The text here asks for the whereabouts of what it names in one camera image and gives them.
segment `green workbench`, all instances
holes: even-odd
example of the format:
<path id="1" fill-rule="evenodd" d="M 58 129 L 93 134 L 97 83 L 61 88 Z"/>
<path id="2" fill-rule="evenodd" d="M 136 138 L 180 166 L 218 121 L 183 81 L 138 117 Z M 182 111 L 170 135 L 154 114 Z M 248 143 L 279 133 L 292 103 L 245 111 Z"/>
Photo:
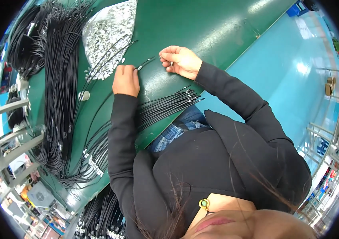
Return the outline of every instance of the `green workbench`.
<path id="1" fill-rule="evenodd" d="M 97 1 L 92 15 L 119 2 L 123 1 Z M 163 48 L 169 45 L 185 46 L 203 61 L 225 70 L 294 2 L 295 0 L 138 0 L 132 40 L 139 41 L 127 50 L 124 64 L 138 66 L 147 58 L 156 56 L 153 62 L 139 72 L 140 101 L 169 95 L 191 84 L 190 80 L 165 71 L 158 57 Z M 84 71 L 89 66 L 80 42 L 78 92 L 85 83 Z M 104 81 L 97 81 L 90 89 L 90 99 L 84 102 L 75 126 L 71 165 L 75 165 L 81 158 L 90 122 L 102 100 L 111 91 L 113 78 L 114 76 L 110 75 Z M 33 126 L 42 125 L 44 70 L 30 78 L 29 82 L 32 111 L 29 121 Z M 191 87 L 198 93 L 202 92 L 195 84 Z M 90 136 L 110 119 L 113 99 L 113 96 L 110 97 L 96 115 Z M 167 117 L 140 133 L 136 141 L 137 149 L 148 146 L 179 114 L 180 112 Z M 68 211 L 74 213 L 109 183 L 108 175 L 104 174 L 85 189 L 66 190 L 42 169 L 40 174 L 42 181 L 53 191 L 55 197 L 67 205 Z"/>

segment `person in background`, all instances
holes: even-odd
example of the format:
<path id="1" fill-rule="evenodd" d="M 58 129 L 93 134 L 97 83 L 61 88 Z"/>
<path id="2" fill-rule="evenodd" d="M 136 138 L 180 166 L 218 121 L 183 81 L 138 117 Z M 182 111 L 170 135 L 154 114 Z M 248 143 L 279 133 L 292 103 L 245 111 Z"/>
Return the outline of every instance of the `person in background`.
<path id="1" fill-rule="evenodd" d="M 268 102 L 185 47 L 169 46 L 159 56 L 168 73 L 195 81 L 245 123 L 192 108 L 136 153 L 138 71 L 119 65 L 108 173 L 126 237 L 316 238 L 291 215 L 309 193 L 310 170 Z"/>

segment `factory floor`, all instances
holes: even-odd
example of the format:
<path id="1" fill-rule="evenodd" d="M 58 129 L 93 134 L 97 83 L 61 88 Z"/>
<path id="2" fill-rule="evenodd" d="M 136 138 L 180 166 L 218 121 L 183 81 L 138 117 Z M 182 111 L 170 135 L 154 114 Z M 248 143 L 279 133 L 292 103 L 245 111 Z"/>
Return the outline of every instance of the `factory floor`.
<path id="1" fill-rule="evenodd" d="M 284 14 L 226 70 L 269 102 L 295 147 L 304 139 L 309 122 L 322 125 L 337 120 L 335 114 L 326 113 L 324 84 L 330 73 L 317 69 L 339 69 L 322 15 L 308 12 L 291 18 Z M 207 92 L 202 97 L 205 100 L 197 104 L 202 112 L 210 109 L 243 122 L 217 97 Z"/>

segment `hand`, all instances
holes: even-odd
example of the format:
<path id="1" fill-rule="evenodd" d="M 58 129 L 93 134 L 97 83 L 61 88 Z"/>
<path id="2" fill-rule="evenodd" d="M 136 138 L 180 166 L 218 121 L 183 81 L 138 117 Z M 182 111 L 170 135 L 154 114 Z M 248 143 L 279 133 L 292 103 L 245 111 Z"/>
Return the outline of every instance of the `hand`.
<path id="1" fill-rule="evenodd" d="M 188 79 L 195 80 L 203 62 L 200 58 L 185 47 L 168 46 L 159 52 L 160 61 L 167 72 L 175 72 Z"/>
<path id="2" fill-rule="evenodd" d="M 114 94 L 138 97 L 139 90 L 138 70 L 133 65 L 118 65 L 112 84 Z"/>

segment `black sweater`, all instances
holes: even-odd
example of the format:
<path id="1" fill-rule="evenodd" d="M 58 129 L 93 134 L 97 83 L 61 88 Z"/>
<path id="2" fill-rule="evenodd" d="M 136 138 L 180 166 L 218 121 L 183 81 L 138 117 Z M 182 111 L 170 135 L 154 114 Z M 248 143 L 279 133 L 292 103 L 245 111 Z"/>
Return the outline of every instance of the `black sweater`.
<path id="1" fill-rule="evenodd" d="M 259 209 L 291 212 L 274 194 L 299 206 L 311 187 L 311 174 L 268 102 L 239 79 L 202 63 L 196 83 L 237 112 L 245 123 L 210 110 L 210 128 L 186 131 L 158 158 L 135 152 L 134 117 L 138 99 L 116 94 L 109 131 L 108 173 L 126 218 L 129 239 L 143 238 L 138 218 L 154 233 L 167 220 L 175 191 L 186 202 L 185 230 L 199 200 L 222 194 L 252 201 Z"/>

